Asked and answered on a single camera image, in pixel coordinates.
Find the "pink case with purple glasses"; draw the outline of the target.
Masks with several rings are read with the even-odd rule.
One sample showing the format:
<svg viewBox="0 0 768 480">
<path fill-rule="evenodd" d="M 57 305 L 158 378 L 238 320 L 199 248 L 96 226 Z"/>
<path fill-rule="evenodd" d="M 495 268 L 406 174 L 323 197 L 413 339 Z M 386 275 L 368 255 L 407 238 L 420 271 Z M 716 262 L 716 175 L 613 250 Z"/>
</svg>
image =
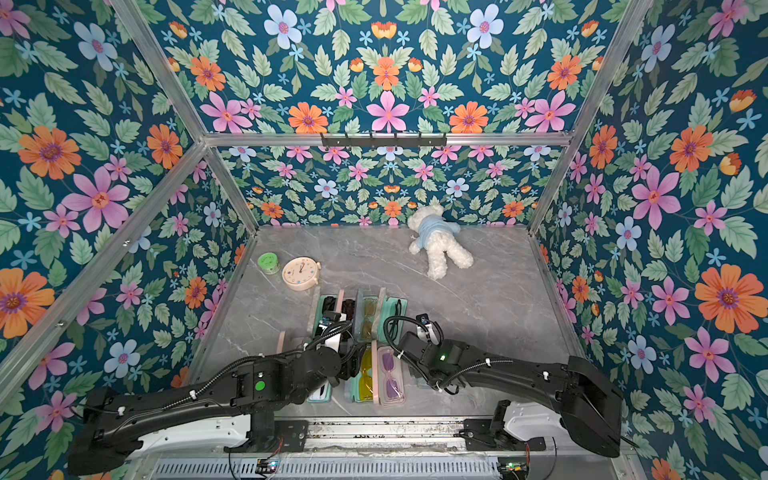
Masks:
<svg viewBox="0 0 768 480">
<path fill-rule="evenodd" d="M 402 404 L 406 400 L 402 362 L 392 347 L 372 342 L 374 402 L 385 407 Z"/>
</svg>

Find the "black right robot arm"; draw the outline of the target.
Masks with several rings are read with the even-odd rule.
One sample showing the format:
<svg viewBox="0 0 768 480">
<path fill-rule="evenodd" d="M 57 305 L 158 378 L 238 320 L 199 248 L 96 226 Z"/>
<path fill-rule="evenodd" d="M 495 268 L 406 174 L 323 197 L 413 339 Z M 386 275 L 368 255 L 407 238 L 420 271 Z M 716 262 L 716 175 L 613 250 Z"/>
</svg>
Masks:
<svg viewBox="0 0 768 480">
<path fill-rule="evenodd" d="M 382 321 L 387 343 L 427 385 L 455 395 L 466 387 L 525 398 L 560 416 L 579 447 L 607 458 L 621 453 L 622 392 L 584 358 L 531 362 L 485 352 L 444 337 L 427 315 Z"/>
</svg>

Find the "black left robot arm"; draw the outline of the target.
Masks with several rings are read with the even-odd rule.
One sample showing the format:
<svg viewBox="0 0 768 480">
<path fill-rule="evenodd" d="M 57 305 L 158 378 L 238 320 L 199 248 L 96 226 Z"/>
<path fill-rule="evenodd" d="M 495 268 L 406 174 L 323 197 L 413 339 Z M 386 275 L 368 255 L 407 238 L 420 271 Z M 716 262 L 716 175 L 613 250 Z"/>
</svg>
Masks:
<svg viewBox="0 0 768 480">
<path fill-rule="evenodd" d="M 83 426 L 68 452 L 68 473 L 87 476 L 123 465 L 162 429 L 211 418 L 267 415 L 304 403 L 324 383 L 348 380 L 361 370 L 366 346 L 346 338 L 350 322 L 337 323 L 308 344 L 284 353 L 234 360 L 210 379 L 161 392 L 120 394 L 92 390 Z"/>
</svg>

